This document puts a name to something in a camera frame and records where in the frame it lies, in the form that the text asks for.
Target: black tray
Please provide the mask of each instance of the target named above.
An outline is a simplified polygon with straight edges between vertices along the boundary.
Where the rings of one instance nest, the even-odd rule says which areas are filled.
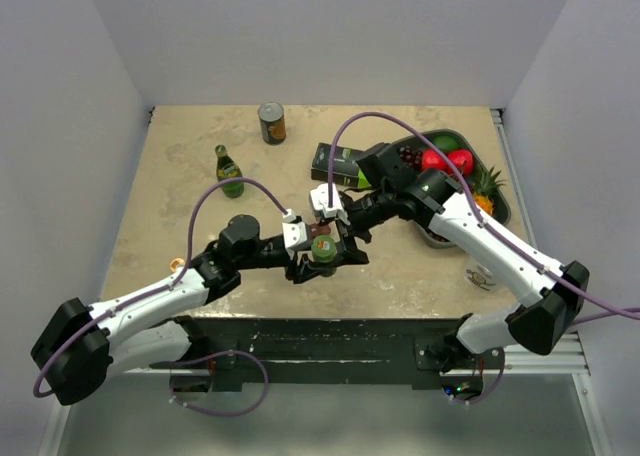
[[[451,129],[436,129],[434,131],[425,131],[422,133],[427,137],[430,141],[432,141],[436,136],[440,135],[448,135],[452,136],[458,141],[461,149],[467,149],[473,154],[473,160],[475,162],[473,166],[473,172],[466,178],[469,182],[469,186],[473,187],[473,183],[475,182],[475,178],[478,177],[480,171],[486,171],[487,167],[482,163],[476,152],[473,150],[471,145],[467,142],[467,140],[460,133],[453,131]],[[410,148],[410,149],[420,149],[422,151],[429,149],[425,143],[423,143],[417,137],[411,135],[406,138],[399,139],[398,141],[392,143],[396,149],[401,147]],[[507,203],[507,200],[504,198],[504,194],[502,191],[498,189],[497,193],[493,197],[494,203],[494,212],[493,219],[498,221],[500,224],[507,224],[511,219],[511,208]],[[443,249],[443,248],[451,248],[455,246],[455,244],[451,242],[442,242],[433,239],[429,234],[422,229],[420,226],[416,225],[416,227],[420,230],[420,233],[424,237],[425,241],[432,248]]]

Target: gray wall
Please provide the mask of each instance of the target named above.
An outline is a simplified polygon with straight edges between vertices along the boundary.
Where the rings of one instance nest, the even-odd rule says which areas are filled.
[[[593,294],[638,306],[640,0],[568,0],[508,106],[540,247],[592,271]],[[616,455],[640,447],[640,324],[580,331]]]
[[[94,0],[159,104],[503,107],[566,0]]]
[[[144,108],[91,0],[0,0],[0,41],[0,452],[18,456],[51,407],[29,351],[101,289]]]

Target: green bottle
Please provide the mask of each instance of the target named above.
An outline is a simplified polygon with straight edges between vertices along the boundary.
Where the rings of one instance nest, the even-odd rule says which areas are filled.
[[[233,159],[229,157],[227,148],[222,144],[216,146],[216,155],[218,156],[218,167],[216,168],[218,181],[242,176],[242,171],[240,171]],[[237,198],[244,193],[244,183],[225,184],[222,187],[222,191],[228,198]]]

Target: bottle label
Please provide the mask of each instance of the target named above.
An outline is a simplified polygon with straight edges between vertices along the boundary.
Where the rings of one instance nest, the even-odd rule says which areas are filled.
[[[224,168],[218,170],[220,178],[235,178],[238,176],[238,168],[235,164],[227,164]]]

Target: wooden table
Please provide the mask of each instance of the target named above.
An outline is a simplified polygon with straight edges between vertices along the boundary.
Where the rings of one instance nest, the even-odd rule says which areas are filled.
[[[287,140],[265,144],[255,106],[160,106],[149,133],[120,230],[103,299],[112,299],[166,277],[169,262],[183,257],[194,203],[216,181],[217,144],[225,144],[245,176],[267,186],[287,208],[312,222],[310,164],[318,142],[331,142],[338,127],[365,110],[383,111],[419,131],[450,128],[460,132],[485,165],[507,174],[489,109],[423,106],[287,106]],[[343,146],[366,149],[394,141],[406,131],[378,118],[365,118],[347,130]],[[511,184],[504,188],[511,206],[508,227],[525,237]],[[262,237],[281,231],[281,215],[270,200],[246,185],[238,199],[214,193],[203,205],[195,229],[196,254],[240,213],[260,221]],[[486,312],[515,301],[506,288],[486,294],[463,280],[467,258],[457,248],[426,245],[412,224],[392,220],[372,230],[363,249],[367,266],[340,268],[331,278],[303,285],[284,279],[283,270],[242,274],[242,285],[227,297],[190,311],[195,316],[298,318],[449,318]]]

